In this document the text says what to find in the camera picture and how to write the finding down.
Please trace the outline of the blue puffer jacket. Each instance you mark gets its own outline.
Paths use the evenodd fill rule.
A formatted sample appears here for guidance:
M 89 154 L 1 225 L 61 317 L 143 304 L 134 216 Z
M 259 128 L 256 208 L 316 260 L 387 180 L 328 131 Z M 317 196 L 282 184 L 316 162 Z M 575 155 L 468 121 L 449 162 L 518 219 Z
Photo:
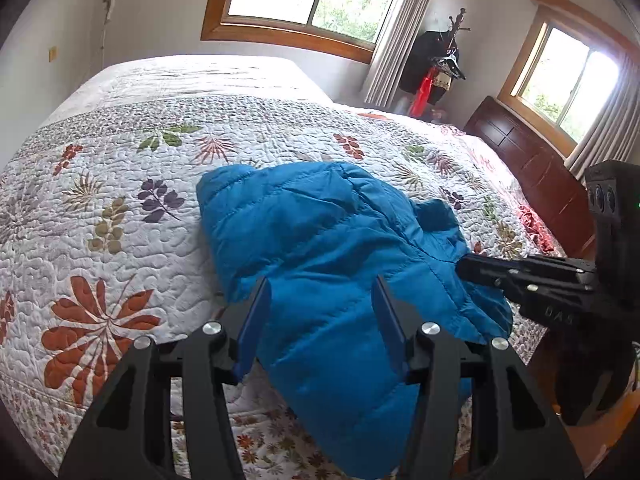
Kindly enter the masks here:
M 347 162 L 225 166 L 201 177 L 196 196 L 226 299 L 269 281 L 258 361 L 345 474 L 377 479 L 397 467 L 418 396 L 390 367 L 376 278 L 460 339 L 511 333 L 502 293 L 457 277 L 468 245 L 441 200 L 413 203 Z

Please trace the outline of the dark clothes on rack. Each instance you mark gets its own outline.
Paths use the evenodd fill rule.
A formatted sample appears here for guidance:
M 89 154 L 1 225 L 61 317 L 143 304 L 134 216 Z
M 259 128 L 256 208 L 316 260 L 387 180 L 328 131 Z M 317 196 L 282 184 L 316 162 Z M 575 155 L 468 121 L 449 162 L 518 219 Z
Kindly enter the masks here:
M 459 48 L 452 32 L 424 32 L 414 42 L 400 76 L 399 89 L 417 94 L 423 79 L 435 72 L 428 104 L 435 106 L 449 91 L 451 81 L 465 80 Z

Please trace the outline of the dark wooden headboard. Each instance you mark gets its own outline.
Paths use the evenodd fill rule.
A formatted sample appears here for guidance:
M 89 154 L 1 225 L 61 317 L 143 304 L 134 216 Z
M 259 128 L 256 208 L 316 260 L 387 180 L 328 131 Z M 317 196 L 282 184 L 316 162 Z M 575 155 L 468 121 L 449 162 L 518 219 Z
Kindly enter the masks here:
M 568 256 L 594 258 L 596 234 L 587 191 L 547 141 L 492 96 L 480 103 L 464 131 L 497 153 Z

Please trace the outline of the floral quilted bedspread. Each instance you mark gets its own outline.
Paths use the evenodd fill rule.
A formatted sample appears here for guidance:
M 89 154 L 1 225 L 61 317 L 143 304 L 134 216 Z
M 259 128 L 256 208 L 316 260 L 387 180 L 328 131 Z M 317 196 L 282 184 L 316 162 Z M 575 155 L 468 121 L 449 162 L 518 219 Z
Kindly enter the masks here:
M 352 162 L 440 198 L 488 256 L 562 255 L 518 180 L 451 126 L 333 103 L 292 62 L 179 55 L 107 68 L 1 174 L 2 448 L 54 476 L 137 336 L 186 336 L 224 307 L 195 187 L 230 164 Z

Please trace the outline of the red hanging garment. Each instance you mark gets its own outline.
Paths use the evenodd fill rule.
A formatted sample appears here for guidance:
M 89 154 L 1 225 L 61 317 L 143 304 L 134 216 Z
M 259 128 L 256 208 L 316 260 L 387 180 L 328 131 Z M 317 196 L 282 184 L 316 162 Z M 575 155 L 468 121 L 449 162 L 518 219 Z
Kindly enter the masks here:
M 435 67 L 432 67 L 423 78 L 420 87 L 416 92 L 416 97 L 409 108 L 410 117 L 420 118 L 424 114 L 432 91 L 433 82 L 437 77 L 437 74 L 438 70 L 436 70 Z

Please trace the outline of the wooden coat rack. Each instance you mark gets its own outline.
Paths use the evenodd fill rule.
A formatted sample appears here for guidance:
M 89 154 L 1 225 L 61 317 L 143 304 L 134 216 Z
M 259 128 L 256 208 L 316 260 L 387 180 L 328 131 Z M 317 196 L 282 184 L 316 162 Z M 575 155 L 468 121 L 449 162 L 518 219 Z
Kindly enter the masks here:
M 465 18 L 466 9 L 461 8 L 459 13 L 455 18 L 450 16 L 450 29 L 448 32 L 449 41 L 447 44 L 447 53 L 451 54 L 457 49 L 456 47 L 456 36 L 459 32 L 469 32 L 471 29 L 469 27 L 463 27 L 463 21 Z

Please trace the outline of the grey striped curtain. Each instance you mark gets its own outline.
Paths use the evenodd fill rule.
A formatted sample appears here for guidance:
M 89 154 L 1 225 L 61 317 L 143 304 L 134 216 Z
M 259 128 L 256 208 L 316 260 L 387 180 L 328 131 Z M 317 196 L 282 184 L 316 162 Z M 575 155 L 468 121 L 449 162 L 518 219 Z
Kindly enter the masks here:
M 363 81 L 364 105 L 385 108 L 392 102 L 429 3 L 430 0 L 392 1 Z

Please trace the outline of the large wooden framed window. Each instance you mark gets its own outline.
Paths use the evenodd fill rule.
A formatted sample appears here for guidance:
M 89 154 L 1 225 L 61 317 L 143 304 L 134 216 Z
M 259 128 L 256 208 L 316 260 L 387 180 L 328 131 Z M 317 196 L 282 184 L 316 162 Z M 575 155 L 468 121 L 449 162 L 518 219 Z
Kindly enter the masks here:
M 207 0 L 201 40 L 311 50 L 370 63 L 397 0 Z

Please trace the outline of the yellow wall switch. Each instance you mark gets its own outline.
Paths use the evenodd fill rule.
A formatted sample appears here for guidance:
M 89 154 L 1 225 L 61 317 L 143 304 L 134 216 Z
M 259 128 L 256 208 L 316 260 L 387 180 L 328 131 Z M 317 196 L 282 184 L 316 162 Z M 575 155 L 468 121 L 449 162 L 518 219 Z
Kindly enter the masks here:
M 48 61 L 50 63 L 54 62 L 56 60 L 56 58 L 58 57 L 58 48 L 57 47 L 50 47 L 49 51 L 48 51 Z

